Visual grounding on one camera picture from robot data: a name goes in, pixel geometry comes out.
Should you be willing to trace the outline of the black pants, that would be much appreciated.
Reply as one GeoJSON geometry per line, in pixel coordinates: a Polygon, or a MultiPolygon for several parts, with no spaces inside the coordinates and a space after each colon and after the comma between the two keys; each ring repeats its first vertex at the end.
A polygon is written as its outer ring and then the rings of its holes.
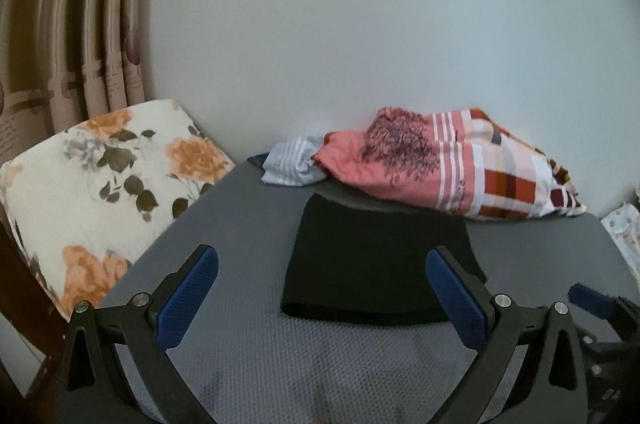
{"type": "Polygon", "coordinates": [[[458,216],[366,210],[314,194],[298,226],[280,308],[299,319],[364,326],[444,322],[425,274],[426,255],[438,246],[487,279],[458,216]]]}

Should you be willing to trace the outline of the white dotted cloth pile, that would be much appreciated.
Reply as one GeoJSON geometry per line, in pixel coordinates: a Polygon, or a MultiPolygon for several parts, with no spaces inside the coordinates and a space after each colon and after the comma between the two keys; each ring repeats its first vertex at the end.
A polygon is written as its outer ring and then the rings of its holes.
{"type": "Polygon", "coordinates": [[[636,184],[634,198],[629,202],[623,202],[601,219],[602,226],[623,256],[637,286],[640,286],[639,198],[639,184],[636,184]]]}

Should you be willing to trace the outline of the brown wooden furniture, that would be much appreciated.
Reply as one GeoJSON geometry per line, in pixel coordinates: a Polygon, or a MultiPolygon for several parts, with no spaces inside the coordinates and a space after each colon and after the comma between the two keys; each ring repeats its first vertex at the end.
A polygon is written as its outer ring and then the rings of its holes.
{"type": "Polygon", "coordinates": [[[66,321],[1,229],[1,367],[17,392],[44,412],[53,408],[66,321]]]}

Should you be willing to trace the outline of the floral white orange cushion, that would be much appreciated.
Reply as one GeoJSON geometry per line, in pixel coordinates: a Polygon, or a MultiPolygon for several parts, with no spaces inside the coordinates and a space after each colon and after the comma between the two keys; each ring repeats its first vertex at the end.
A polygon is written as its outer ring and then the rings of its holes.
{"type": "Polygon", "coordinates": [[[63,318],[99,305],[234,163],[174,100],[84,121],[1,167],[12,236],[63,318]]]}

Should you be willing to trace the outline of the pink patchwork pillow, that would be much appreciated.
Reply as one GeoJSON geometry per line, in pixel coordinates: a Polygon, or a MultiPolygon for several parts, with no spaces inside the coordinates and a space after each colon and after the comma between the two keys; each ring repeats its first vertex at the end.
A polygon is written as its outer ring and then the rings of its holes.
{"type": "Polygon", "coordinates": [[[369,196],[476,219],[579,216],[568,171],[480,109],[383,108],[361,132],[330,132],[314,162],[369,196]]]}

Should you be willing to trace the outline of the white blue striped cloth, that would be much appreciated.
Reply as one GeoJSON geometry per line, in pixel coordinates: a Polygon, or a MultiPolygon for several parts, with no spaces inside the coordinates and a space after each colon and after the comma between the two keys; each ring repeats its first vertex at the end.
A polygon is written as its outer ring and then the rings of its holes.
{"type": "Polygon", "coordinates": [[[325,180],[328,174],[314,162],[323,147],[322,136],[304,135],[278,142],[271,151],[256,154],[248,162],[262,169],[262,182],[270,186],[306,187],[325,180]]]}

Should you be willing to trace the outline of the beige brown curtain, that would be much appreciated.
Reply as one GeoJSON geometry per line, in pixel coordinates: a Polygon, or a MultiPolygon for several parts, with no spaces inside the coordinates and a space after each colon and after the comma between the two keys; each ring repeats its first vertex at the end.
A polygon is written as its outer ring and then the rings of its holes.
{"type": "Polygon", "coordinates": [[[141,0],[1,0],[1,158],[145,102],[141,0]]]}

